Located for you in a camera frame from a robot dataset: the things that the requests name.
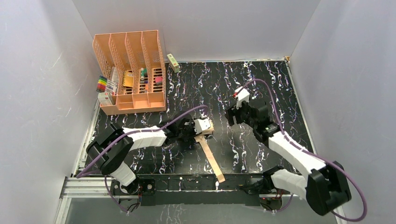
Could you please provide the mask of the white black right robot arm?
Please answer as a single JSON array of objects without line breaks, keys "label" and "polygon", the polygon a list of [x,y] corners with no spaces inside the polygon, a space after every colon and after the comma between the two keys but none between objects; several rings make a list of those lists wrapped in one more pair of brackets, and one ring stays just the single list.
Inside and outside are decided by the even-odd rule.
[{"label": "white black right robot arm", "polygon": [[306,200],[318,215],[326,215],[351,200],[347,178],[335,167],[308,154],[280,126],[269,117],[266,103],[259,100],[242,101],[226,109],[225,117],[230,126],[246,124],[252,128],[255,138],[267,148],[286,159],[298,173],[282,166],[275,166],[263,173],[255,183],[265,190],[283,189]]}]

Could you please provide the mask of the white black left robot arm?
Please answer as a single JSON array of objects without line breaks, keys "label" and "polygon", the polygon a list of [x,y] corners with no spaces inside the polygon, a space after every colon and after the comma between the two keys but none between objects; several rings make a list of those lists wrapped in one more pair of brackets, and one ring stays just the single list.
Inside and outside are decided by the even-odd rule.
[{"label": "white black left robot arm", "polygon": [[139,148],[162,147],[176,141],[187,141],[201,134],[206,128],[205,121],[184,116],[164,129],[166,123],[147,128],[122,128],[119,125],[110,125],[101,135],[89,144],[86,149],[88,157],[94,160],[114,140],[124,133],[132,132],[122,138],[105,152],[94,163],[102,175],[109,175],[128,187],[138,177],[135,172],[124,162],[127,154]]}]

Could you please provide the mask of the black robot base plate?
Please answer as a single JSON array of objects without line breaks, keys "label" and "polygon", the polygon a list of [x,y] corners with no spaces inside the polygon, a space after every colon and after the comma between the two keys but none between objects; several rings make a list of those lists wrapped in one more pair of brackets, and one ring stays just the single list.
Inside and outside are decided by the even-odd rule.
[{"label": "black robot base plate", "polygon": [[278,209],[290,196],[286,190],[269,189],[262,174],[225,174],[219,183],[214,174],[139,175],[128,187],[112,180],[116,198],[138,199],[142,206],[166,204],[244,204]]}]

